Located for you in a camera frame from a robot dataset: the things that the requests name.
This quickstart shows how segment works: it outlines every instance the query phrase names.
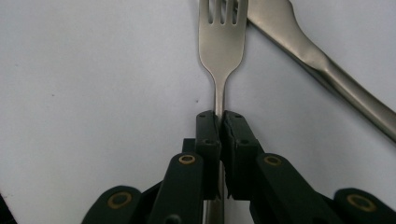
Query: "silver fork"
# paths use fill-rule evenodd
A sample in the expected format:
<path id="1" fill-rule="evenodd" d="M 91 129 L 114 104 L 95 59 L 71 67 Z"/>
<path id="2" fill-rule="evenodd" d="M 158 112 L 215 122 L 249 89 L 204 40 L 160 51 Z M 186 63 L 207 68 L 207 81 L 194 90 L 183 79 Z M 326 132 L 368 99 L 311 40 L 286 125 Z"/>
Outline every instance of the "silver fork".
<path id="1" fill-rule="evenodd" d="M 234 0 L 226 0 L 224 22 L 221 22 L 221 1 L 215 0 L 213 21 L 210 21 L 209 0 L 200 0 L 199 55 L 202 65 L 215 82 L 215 113 L 221 123 L 227 77 L 241 63 L 248 16 L 248 0 L 239 0 L 236 22 L 233 22 Z M 220 196 L 206 207 L 206 224 L 224 223 L 224 169 L 219 168 Z"/>

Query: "brass screw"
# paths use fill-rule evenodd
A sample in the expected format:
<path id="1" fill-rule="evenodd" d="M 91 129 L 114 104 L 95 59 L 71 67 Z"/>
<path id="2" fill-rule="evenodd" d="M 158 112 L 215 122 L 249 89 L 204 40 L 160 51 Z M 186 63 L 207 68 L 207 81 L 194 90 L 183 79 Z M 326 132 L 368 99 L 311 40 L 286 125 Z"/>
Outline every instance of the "brass screw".
<path id="1" fill-rule="evenodd" d="M 189 165 L 195 162 L 195 157 L 192 155 L 184 155 L 178 158 L 178 161 L 183 165 Z"/>
<path id="2" fill-rule="evenodd" d="M 132 194 L 127 191 L 121 191 L 114 193 L 107 200 L 107 206 L 112 209 L 119 209 L 123 206 L 126 206 L 128 203 L 132 201 Z"/>
<path id="3" fill-rule="evenodd" d="M 346 200 L 364 212 L 374 212 L 376 210 L 376 206 L 371 200 L 359 194 L 349 194 Z"/>
<path id="4" fill-rule="evenodd" d="M 276 156 L 266 156 L 264 161 L 273 166 L 279 166 L 282 164 L 282 160 Z"/>

